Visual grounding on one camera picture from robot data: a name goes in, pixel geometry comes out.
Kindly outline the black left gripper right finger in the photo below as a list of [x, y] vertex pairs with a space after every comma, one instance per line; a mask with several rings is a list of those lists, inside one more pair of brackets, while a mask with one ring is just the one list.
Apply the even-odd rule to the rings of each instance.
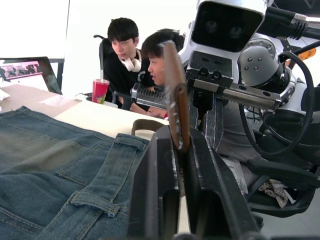
[[195, 129], [185, 157], [185, 193], [190, 231], [198, 239], [260, 239], [232, 171]]

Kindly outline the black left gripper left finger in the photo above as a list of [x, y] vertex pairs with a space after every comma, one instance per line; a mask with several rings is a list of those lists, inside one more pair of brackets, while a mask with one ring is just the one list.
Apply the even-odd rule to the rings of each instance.
[[134, 175], [127, 237], [170, 240], [177, 233], [180, 208], [177, 157], [169, 127], [150, 140]]

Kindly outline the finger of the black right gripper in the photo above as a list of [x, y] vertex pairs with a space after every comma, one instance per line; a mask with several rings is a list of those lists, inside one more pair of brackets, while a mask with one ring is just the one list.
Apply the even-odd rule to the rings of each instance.
[[199, 122], [199, 113], [198, 109], [193, 105], [194, 102], [194, 90], [190, 90], [188, 97], [189, 97], [189, 107], [188, 107], [188, 114], [189, 114], [189, 124], [190, 127], [193, 129], [198, 129], [198, 122]]
[[214, 97], [212, 107], [206, 112], [204, 118], [204, 135], [215, 151], [219, 148], [224, 132], [223, 102]]

